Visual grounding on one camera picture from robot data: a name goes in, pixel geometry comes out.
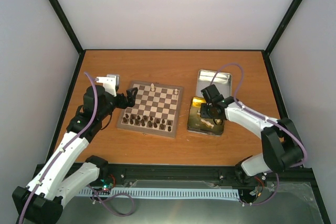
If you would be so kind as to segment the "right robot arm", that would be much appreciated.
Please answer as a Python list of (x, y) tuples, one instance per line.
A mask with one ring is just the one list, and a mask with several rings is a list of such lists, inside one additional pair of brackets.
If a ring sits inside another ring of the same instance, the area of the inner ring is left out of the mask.
[(307, 157), (292, 120), (269, 118), (245, 106), (235, 97), (223, 97), (214, 84), (201, 90), (201, 118), (236, 123), (261, 139), (262, 153), (238, 164), (238, 173), (252, 177), (260, 173), (283, 172), (300, 166)]

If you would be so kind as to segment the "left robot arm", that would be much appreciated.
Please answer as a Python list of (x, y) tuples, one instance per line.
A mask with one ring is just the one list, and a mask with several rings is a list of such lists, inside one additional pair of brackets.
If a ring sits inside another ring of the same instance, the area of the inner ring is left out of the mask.
[(79, 154), (103, 129), (102, 121), (116, 108), (132, 108), (137, 92), (137, 88), (131, 88), (126, 94), (112, 95), (100, 85), (87, 88), (83, 104), (78, 106), (48, 162), (26, 187), (18, 186), (14, 190), (12, 198), (19, 213), (18, 223), (25, 219), (32, 223), (56, 223), (66, 204), (80, 190), (91, 182), (101, 184), (108, 180), (108, 161), (94, 155), (71, 175), (68, 172)]

